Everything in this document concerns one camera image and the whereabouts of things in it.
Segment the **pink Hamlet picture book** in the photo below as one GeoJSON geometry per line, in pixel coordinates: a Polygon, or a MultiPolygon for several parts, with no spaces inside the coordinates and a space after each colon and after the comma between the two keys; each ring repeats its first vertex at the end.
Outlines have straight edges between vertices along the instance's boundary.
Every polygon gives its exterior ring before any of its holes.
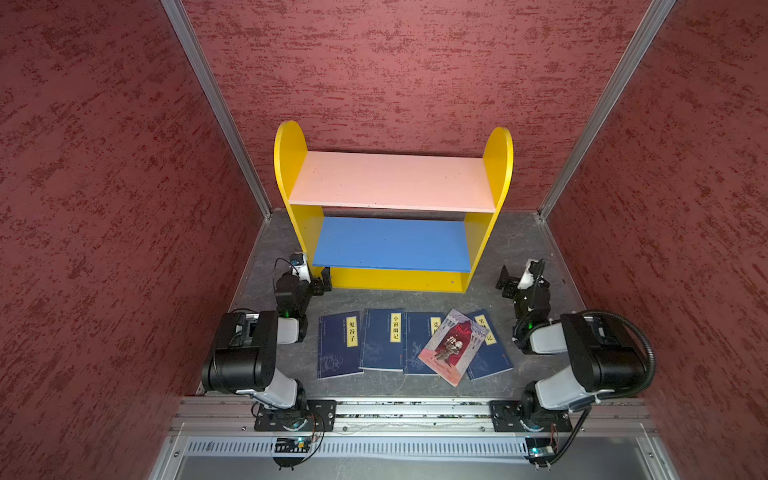
{"type": "Polygon", "coordinates": [[[489,329],[473,318],[452,309],[442,320],[418,359],[453,387],[457,387],[489,329]]]}

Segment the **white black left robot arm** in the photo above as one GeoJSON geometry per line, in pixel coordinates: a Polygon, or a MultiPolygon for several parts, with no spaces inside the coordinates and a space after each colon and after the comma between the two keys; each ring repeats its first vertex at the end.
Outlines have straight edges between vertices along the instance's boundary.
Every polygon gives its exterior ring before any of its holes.
{"type": "Polygon", "coordinates": [[[293,266],[274,283],[275,310],[239,308],[224,314],[202,366],[203,389],[249,396],[284,422],[305,419],[310,414],[305,390],[277,368],[277,347],[304,341],[311,298],[331,289],[328,267],[306,280],[293,266]]]}

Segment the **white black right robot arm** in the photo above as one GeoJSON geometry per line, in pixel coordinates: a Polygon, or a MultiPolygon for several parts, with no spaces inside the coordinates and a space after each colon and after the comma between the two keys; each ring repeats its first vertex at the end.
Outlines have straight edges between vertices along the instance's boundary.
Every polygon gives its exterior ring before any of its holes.
{"type": "Polygon", "coordinates": [[[529,383],[518,402],[524,428],[551,426],[561,412],[585,411],[604,400],[633,397],[652,383],[657,360],[648,338],[627,318],[603,310],[551,313],[545,261],[530,260],[523,274],[502,267],[496,288],[513,302],[513,342],[525,354],[565,354],[569,364],[529,383]]]}

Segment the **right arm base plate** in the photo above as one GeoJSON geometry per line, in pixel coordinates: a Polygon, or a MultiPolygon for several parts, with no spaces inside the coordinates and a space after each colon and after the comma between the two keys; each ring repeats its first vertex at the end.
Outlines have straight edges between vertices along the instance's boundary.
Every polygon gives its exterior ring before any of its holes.
{"type": "Polygon", "coordinates": [[[488,403],[490,419],[496,433],[539,433],[557,425],[562,415],[534,406],[531,411],[519,406],[518,401],[492,400],[488,403]]]}

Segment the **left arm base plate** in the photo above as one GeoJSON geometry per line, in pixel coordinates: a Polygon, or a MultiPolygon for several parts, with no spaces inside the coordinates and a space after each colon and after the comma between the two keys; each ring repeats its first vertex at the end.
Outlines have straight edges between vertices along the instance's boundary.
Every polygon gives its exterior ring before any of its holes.
{"type": "Polygon", "coordinates": [[[289,409],[259,406],[253,429],[256,432],[330,432],[334,428],[338,402],[335,400],[300,400],[289,409]]]}

